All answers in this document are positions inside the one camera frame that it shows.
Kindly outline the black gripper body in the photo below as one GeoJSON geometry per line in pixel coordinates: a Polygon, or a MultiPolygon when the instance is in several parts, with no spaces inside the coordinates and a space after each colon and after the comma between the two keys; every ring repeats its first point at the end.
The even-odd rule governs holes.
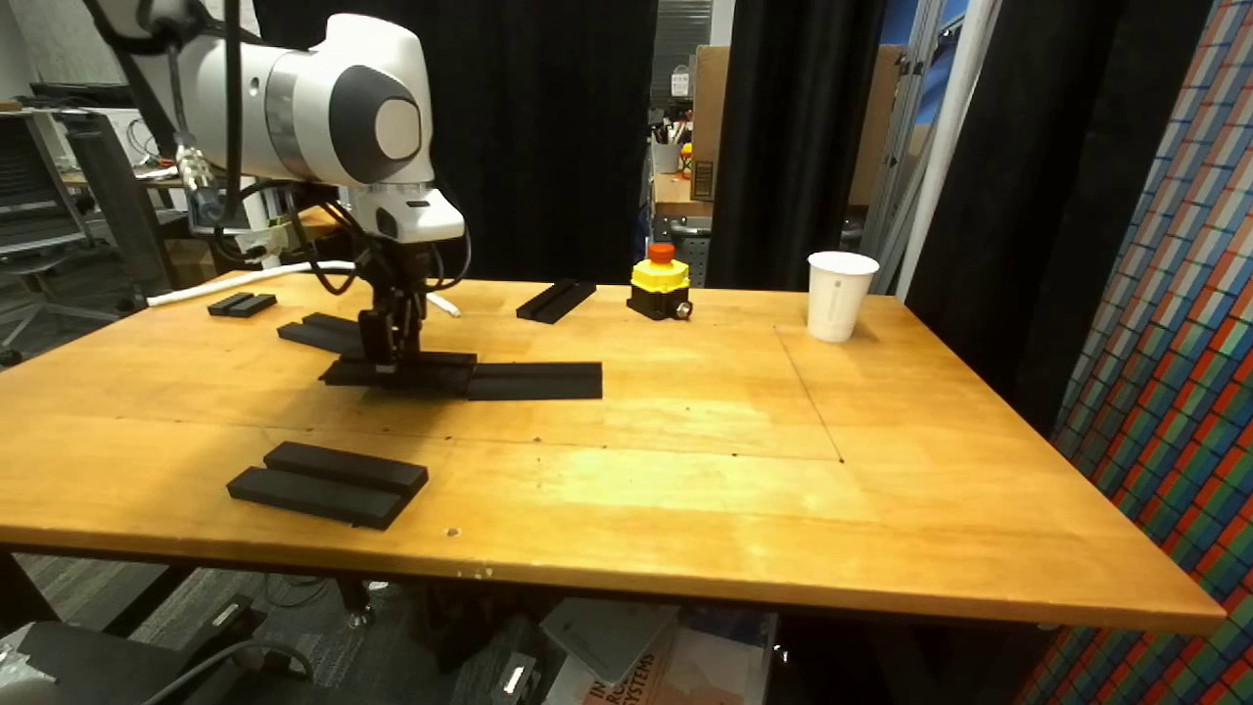
{"type": "Polygon", "coordinates": [[[375,294],[422,294],[433,273],[433,254],[419,245],[369,238],[356,272],[375,294]]]}

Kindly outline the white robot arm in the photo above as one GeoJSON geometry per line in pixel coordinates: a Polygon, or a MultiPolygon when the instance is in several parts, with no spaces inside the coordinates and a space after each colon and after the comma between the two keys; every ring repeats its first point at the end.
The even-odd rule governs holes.
{"type": "Polygon", "coordinates": [[[465,234],[433,181],[422,41],[379,15],[333,12],[315,49],[275,49],[201,0],[84,3],[193,152],[245,177],[347,191],[363,230],[356,272],[373,288],[356,319],[363,358],[416,358],[433,249],[465,234]]]}

